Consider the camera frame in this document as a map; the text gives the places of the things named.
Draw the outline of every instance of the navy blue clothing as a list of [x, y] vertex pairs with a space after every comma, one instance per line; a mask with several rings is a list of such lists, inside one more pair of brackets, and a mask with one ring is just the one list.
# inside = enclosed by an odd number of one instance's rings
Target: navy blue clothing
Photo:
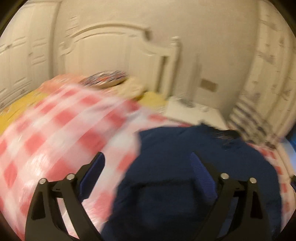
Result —
[[[206, 125], [160, 127], [139, 135], [141, 152], [118, 187], [112, 215], [102, 231], [104, 240], [190, 240], [215, 197], [206, 196], [196, 183], [193, 151], [233, 179], [256, 178], [271, 231], [274, 234], [280, 229], [281, 196], [276, 171], [244, 141], [219, 138]], [[211, 182], [207, 185], [207, 189], [213, 189]]]

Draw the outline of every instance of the white wooden headboard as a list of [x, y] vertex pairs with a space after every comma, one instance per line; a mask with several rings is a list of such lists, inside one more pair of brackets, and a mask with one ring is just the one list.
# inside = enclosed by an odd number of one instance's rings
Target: white wooden headboard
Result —
[[70, 36], [68, 44], [60, 44], [59, 73], [90, 76], [104, 70], [123, 70], [137, 77], [147, 90], [168, 98], [179, 57], [179, 38], [173, 37], [169, 47], [159, 47], [148, 41], [149, 31], [149, 27], [113, 22], [80, 29]]

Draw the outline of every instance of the yellow bed sheet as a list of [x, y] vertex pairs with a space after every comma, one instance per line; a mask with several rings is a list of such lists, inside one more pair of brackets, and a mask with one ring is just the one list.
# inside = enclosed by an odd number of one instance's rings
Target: yellow bed sheet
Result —
[[[23, 113], [28, 107], [37, 104], [39, 101], [47, 97], [48, 94], [34, 90], [22, 98], [13, 102], [10, 106], [6, 107], [0, 112], [0, 135], [6, 130], [6, 128], [16, 120], [21, 113]], [[154, 92], [146, 92], [143, 97], [138, 101], [142, 106], [148, 107], [152, 110], [158, 111], [166, 105], [166, 101], [161, 95]]]

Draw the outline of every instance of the patterned curtain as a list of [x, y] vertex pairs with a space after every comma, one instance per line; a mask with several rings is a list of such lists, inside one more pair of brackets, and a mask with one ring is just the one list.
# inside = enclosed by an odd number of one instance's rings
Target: patterned curtain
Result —
[[296, 38], [270, 2], [258, 4], [257, 49], [229, 125], [246, 140], [275, 148], [296, 120]]

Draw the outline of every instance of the silver bolt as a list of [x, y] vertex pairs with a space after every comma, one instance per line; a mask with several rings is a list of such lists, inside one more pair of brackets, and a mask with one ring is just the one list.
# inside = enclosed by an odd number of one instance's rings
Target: silver bolt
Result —
[[39, 180], [39, 183], [42, 185], [42, 184], [44, 184], [44, 183], [46, 183], [47, 182], [47, 180], [45, 179], [45, 178], [42, 178], [42, 179], [40, 179]]
[[250, 178], [250, 182], [253, 183], [253, 184], [255, 184], [255, 183], [257, 183], [257, 180], [255, 178], [251, 177]]
[[68, 179], [69, 181], [73, 180], [74, 178], [75, 178], [75, 175], [74, 175], [73, 173], [68, 174], [68, 176], [67, 176], [67, 179]]
[[221, 174], [221, 178], [224, 179], [224, 180], [226, 180], [226, 179], [229, 178], [229, 175], [227, 173], [222, 173]]

